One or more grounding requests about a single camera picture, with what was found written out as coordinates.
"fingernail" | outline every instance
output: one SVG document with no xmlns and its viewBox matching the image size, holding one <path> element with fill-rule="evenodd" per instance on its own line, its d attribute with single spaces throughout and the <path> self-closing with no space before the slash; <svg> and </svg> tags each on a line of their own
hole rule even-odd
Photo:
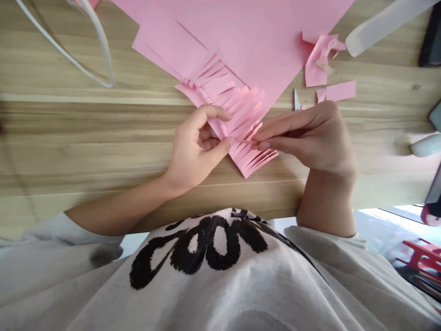
<svg viewBox="0 0 441 331">
<path fill-rule="evenodd" d="M 270 147 L 270 143 L 269 142 L 261 142 L 259 144 L 259 149 L 264 148 L 264 149 L 268 149 Z"/>
</svg>

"wooden table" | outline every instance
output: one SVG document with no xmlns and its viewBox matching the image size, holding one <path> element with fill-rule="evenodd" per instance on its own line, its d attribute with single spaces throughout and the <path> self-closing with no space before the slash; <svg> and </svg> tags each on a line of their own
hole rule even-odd
<svg viewBox="0 0 441 331">
<path fill-rule="evenodd" d="M 89 20 L 65 1 L 35 0 L 40 17 L 80 62 L 105 73 Z M 385 6 L 357 0 L 334 29 L 349 32 Z M 97 8 L 106 31 L 118 87 L 100 87 L 68 62 L 13 0 L 0 3 L 0 236 L 25 228 L 82 201 L 133 187 L 167 168 L 176 127 L 194 110 L 176 80 L 132 50 L 138 26 L 109 0 Z M 409 142 L 434 129 L 426 116 L 441 97 L 441 71 L 417 59 L 429 12 L 357 58 L 331 62 L 329 84 L 357 80 L 357 97 L 340 102 L 359 164 L 357 209 L 422 203 L 440 163 L 409 155 Z M 413 90 L 413 85 L 421 88 Z M 315 104 L 316 88 L 297 75 L 267 117 L 300 102 Z M 197 188 L 149 218 L 179 220 L 233 206 L 265 218 L 295 215 L 308 170 L 281 155 L 245 180 L 226 158 Z M 148 218 L 136 229 L 149 230 Z"/>
</svg>

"hand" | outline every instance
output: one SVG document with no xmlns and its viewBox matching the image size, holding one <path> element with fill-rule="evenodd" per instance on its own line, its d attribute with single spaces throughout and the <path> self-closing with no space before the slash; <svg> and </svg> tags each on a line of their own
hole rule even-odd
<svg viewBox="0 0 441 331">
<path fill-rule="evenodd" d="M 297 157 L 308 168 L 353 175 L 356 162 L 348 129 L 337 105 L 318 105 L 275 117 L 260 128 L 252 149 L 276 149 Z"/>
<path fill-rule="evenodd" d="M 208 125 L 209 118 L 228 122 L 231 115 L 221 107 L 204 105 L 176 130 L 171 164 L 164 174 L 176 195 L 202 183 L 230 151 L 233 138 L 221 142 Z"/>
</svg>

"graphic print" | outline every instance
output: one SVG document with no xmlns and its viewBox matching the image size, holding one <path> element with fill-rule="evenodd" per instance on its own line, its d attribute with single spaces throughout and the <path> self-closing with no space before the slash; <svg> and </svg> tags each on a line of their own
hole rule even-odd
<svg viewBox="0 0 441 331">
<path fill-rule="evenodd" d="M 262 221 L 260 217 L 257 217 L 246 210 L 236 211 L 236 209 L 232 209 L 231 217 L 233 217 L 233 222 L 231 225 L 222 216 L 205 215 L 208 216 L 202 218 L 196 227 L 180 230 L 168 236 L 151 239 L 147 245 L 139 251 L 132 263 L 132 269 L 130 272 L 131 287 L 135 290 L 140 290 L 146 287 L 162 268 L 169 256 L 170 265 L 175 270 L 189 275 L 194 274 L 199 270 L 204 258 L 212 269 L 227 270 L 234 266 L 239 260 L 241 252 L 239 236 L 255 253 L 261 253 L 268 249 L 268 244 L 263 238 L 261 232 L 269 234 L 275 239 L 283 242 L 289 248 L 300 253 L 312 264 L 309 258 L 298 249 L 297 246 L 290 242 L 286 237 L 265 225 L 266 221 Z M 165 230 L 174 230 L 184 221 L 185 220 L 182 220 L 169 225 Z M 221 227 L 225 231 L 225 255 L 220 254 L 214 246 L 215 231 L 217 227 Z M 198 236 L 198 245 L 196 250 L 191 252 L 188 250 L 188 247 L 196 235 Z M 178 238 L 178 240 L 173 247 L 167 252 L 156 268 L 152 269 L 151 261 L 154 252 L 176 238 Z"/>
</svg>

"white cable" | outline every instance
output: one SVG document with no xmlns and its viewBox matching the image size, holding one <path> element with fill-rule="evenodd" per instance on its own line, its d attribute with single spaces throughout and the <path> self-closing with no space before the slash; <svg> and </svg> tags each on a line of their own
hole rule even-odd
<svg viewBox="0 0 441 331">
<path fill-rule="evenodd" d="M 85 73 L 87 76 L 92 78 L 94 81 L 98 82 L 104 87 L 108 88 L 114 88 L 115 87 L 115 78 L 113 76 L 113 69 L 112 69 L 112 60 L 110 59 L 110 50 L 109 45 L 107 43 L 106 34 L 104 33 L 104 29 L 102 28 L 101 22 L 98 19 L 98 16 L 96 15 L 95 11 L 93 10 L 92 6 L 88 2 L 88 0 L 80 0 L 81 4 L 83 5 L 84 10 L 89 15 L 90 19 L 92 20 L 93 25 L 95 26 L 96 33 L 98 34 L 98 38 L 101 43 L 101 49 L 102 53 L 104 55 L 104 59 L 106 60 L 106 67 L 107 71 L 109 73 L 109 79 L 110 84 L 103 82 L 102 80 L 98 79 L 94 75 L 92 75 L 89 71 L 87 71 L 81 64 L 79 64 L 73 57 L 71 57 L 64 49 L 61 48 L 59 44 L 41 27 L 41 25 L 37 22 L 37 20 L 32 16 L 32 14 L 29 12 L 29 10 L 26 8 L 26 6 L 23 4 L 22 0 L 16 0 L 20 8 L 24 11 L 27 17 L 31 20 L 32 23 L 37 27 L 38 30 L 63 54 L 65 57 L 68 58 L 70 62 L 75 64 L 78 69 L 80 69 L 83 73 Z"/>
</svg>

